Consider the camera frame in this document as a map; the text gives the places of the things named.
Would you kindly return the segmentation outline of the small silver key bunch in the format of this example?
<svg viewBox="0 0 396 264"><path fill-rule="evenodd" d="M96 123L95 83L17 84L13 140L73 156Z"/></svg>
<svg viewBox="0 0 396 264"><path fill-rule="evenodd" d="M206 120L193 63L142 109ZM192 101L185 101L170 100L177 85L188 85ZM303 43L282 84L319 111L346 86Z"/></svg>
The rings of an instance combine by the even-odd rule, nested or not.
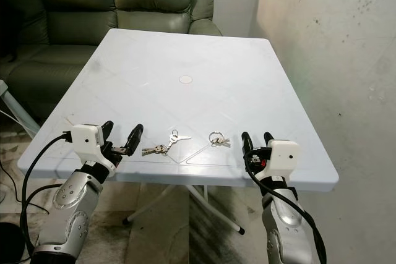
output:
<svg viewBox="0 0 396 264"><path fill-rule="evenodd" d="M213 131L210 133L209 142L212 147L230 147L230 139L224 137L220 131Z"/></svg>

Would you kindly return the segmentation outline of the black round object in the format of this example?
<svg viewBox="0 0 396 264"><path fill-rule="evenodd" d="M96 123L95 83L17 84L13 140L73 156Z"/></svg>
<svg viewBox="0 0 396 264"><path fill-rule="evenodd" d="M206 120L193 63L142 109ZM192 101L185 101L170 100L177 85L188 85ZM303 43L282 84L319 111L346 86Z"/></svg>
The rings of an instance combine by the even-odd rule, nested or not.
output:
<svg viewBox="0 0 396 264"><path fill-rule="evenodd" d="M0 222L0 264L29 264L28 227Z"/></svg>

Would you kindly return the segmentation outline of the small white side table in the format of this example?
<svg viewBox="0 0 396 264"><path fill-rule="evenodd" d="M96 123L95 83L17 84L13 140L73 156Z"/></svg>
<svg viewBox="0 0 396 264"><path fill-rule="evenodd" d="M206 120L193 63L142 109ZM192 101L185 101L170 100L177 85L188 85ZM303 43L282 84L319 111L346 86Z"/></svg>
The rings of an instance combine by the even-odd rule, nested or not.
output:
<svg viewBox="0 0 396 264"><path fill-rule="evenodd" d="M36 137L36 134L40 130L40 125L23 108L22 104L12 96L7 84L3 80L0 80L0 99L6 104L12 115L4 114L20 124L31 138Z"/></svg>

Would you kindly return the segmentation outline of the brass and silver key bunch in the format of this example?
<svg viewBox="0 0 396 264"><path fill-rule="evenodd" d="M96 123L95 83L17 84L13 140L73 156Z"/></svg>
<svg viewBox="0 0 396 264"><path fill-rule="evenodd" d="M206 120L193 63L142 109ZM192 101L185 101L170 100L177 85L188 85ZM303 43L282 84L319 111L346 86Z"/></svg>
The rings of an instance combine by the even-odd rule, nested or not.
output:
<svg viewBox="0 0 396 264"><path fill-rule="evenodd" d="M157 145L153 148L144 148L142 149L142 156L148 156L150 154L166 155L170 150L170 148L172 148L173 145L175 145L175 143L178 143L181 140L189 140L189 139L192 139L192 137L179 135L178 131L176 129L173 129L169 136L168 143L165 143L164 145Z"/></svg>

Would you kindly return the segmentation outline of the white plastic folding table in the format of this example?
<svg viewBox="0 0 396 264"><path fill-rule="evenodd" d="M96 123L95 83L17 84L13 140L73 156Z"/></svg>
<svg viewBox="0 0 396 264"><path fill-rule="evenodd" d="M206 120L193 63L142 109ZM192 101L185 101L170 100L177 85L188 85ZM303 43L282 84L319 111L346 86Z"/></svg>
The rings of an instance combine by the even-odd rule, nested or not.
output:
<svg viewBox="0 0 396 264"><path fill-rule="evenodd" d="M180 83L182 75L192 83ZM329 154L272 45L263 38L170 34L111 29L18 160L22 173L65 179L81 166L59 135L76 124L114 123L108 140L120 146L137 124L140 149L181 140L166 155L125 157L111 179L176 185L252 187L241 134L255 147L263 134L300 145L288 184L303 191L333 190L339 180ZM220 131L230 147L212 147Z"/></svg>

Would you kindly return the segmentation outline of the green leather sofa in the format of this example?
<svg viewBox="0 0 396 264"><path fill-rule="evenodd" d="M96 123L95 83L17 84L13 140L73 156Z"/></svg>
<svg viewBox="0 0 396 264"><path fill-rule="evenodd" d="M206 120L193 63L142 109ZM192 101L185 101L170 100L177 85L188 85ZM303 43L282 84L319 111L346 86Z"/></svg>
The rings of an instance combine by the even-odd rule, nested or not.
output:
<svg viewBox="0 0 396 264"><path fill-rule="evenodd" d="M220 35L214 0L0 1L0 78L39 124L111 29Z"/></svg>

